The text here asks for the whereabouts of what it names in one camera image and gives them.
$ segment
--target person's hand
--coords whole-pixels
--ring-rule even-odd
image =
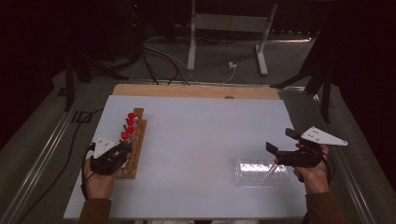
[[[326,145],[320,144],[320,148],[323,153],[328,154],[329,148]],[[326,165],[321,161],[316,167],[303,168],[293,167],[294,174],[298,177],[304,178],[305,191],[307,194],[311,193],[324,193],[329,191],[329,183],[327,181],[327,170]]]
[[[99,175],[94,174],[91,170],[91,159],[85,160],[85,183],[88,198],[109,199],[114,189],[114,180],[118,172],[113,175]]]

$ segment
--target white plastic piece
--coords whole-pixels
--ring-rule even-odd
[[[229,62],[229,63],[228,63],[228,66],[229,66],[230,68],[235,68],[235,67],[236,67],[236,63]]]
[[[98,159],[107,151],[109,151],[111,148],[113,148],[115,145],[116,145],[115,142],[107,140],[99,135],[96,141],[93,157],[95,159]]]
[[[347,141],[334,137],[331,134],[325,133],[315,127],[308,129],[308,131],[301,134],[301,137],[318,144],[347,146]]]

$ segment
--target metal frame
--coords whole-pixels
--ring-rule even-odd
[[[313,95],[312,102],[314,104],[314,108],[316,108],[315,111],[317,112],[318,116],[321,116],[322,113],[319,110],[321,102],[319,97],[317,95]],[[329,128],[326,122],[327,121],[325,120],[322,121],[322,126],[324,127],[324,131],[331,133],[332,130]],[[333,146],[333,147],[335,148],[335,150],[332,151],[334,161],[337,165],[339,172],[341,173],[341,176],[344,179],[344,183],[349,191],[350,198],[352,199],[352,202],[355,204],[356,211],[358,212],[359,217],[361,218],[361,223],[375,223],[374,215],[370,210],[367,202],[364,200],[363,193],[361,192],[361,187],[356,181],[355,176],[352,174],[352,171],[349,168],[349,162],[344,156],[342,149],[337,146]]]
[[[195,12],[195,0],[191,3],[191,39],[189,49],[189,59],[187,69],[193,71],[195,67],[195,30],[227,30],[262,33],[260,45],[257,45],[256,56],[260,67],[260,74],[265,76],[268,74],[267,66],[263,55],[265,41],[270,33],[271,25],[274,19],[277,5],[272,5],[267,18],[262,17],[246,17],[246,16],[230,16],[216,14],[201,14]]]
[[[78,88],[77,95],[75,98],[76,99],[75,103],[71,105],[70,110],[68,110],[68,112],[64,112],[64,114],[62,115],[60,121],[55,127],[55,130],[53,131],[52,135],[49,137],[47,144],[41,150],[40,154],[35,160],[35,163],[32,165],[29,172],[26,174],[25,178],[23,179],[17,193],[14,195],[7,209],[0,217],[0,223],[2,224],[17,223],[18,219],[22,214],[24,206],[26,205],[30,195],[35,189],[35,185],[37,184],[44,170],[46,169],[46,166],[49,163],[53,152],[55,151],[56,147],[61,141],[62,136],[64,135],[64,132],[68,124],[70,123],[70,120],[73,117],[74,110],[79,99],[85,94],[86,90],[88,89],[87,86],[88,84],[84,84],[84,83],[80,84],[80,87]]]

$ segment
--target red peg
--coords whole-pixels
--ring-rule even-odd
[[[134,133],[134,127],[133,126],[128,127],[128,133]]]
[[[128,119],[134,119],[134,113],[129,113],[128,114]]]
[[[128,124],[128,126],[132,126],[132,125],[134,125],[134,120],[133,119],[127,119],[126,123]]]
[[[127,139],[129,137],[129,134],[127,133],[127,132],[122,132],[121,133],[121,138],[122,138],[122,140],[125,140],[125,139]]]

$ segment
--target white table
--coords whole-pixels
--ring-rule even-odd
[[[284,134],[292,125],[283,101],[112,95],[95,136],[118,139],[124,117],[134,107],[145,108],[145,141],[136,179],[116,180],[110,217],[266,219],[306,212],[304,185],[291,169],[289,183],[280,188],[238,188],[234,183],[238,158],[274,157],[265,151],[266,141],[295,149],[294,140]],[[78,178],[64,218],[79,217],[84,202],[79,186]]]

